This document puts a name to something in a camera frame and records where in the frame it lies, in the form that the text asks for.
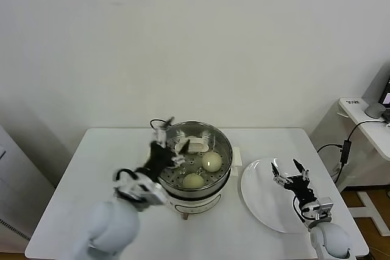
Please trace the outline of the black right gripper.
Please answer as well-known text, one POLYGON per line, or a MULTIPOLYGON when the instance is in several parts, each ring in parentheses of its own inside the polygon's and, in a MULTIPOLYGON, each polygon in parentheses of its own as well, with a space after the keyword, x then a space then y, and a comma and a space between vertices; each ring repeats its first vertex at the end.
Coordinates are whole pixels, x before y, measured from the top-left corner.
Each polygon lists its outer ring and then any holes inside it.
POLYGON ((294 193, 299 201, 299 207, 302 207, 308 203, 315 202, 317 197, 315 196, 314 191, 309 187, 309 184, 311 183, 309 170, 306 170, 296 159, 293 159, 293 162, 301 176, 290 176, 287 178, 280 174, 278 167, 275 164, 271 164, 272 174, 274 176, 273 180, 282 187, 286 184, 286 189, 294 193))

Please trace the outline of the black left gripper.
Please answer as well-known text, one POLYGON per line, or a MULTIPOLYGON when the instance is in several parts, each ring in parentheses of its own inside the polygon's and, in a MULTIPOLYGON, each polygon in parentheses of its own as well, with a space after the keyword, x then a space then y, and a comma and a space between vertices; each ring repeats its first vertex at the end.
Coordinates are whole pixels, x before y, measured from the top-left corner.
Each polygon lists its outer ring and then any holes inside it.
POLYGON ((146 175, 152 181, 157 181, 166 167, 183 164, 185 155, 189 151, 189 139, 185 142, 178 142, 174 147, 174 152, 169 147, 166 148, 159 145, 166 144, 166 130, 170 128, 173 121, 174 117, 167 120, 154 119, 154 122, 158 122, 158 125, 154 126, 156 142, 150 143, 149 159, 140 167, 140 173, 146 175))

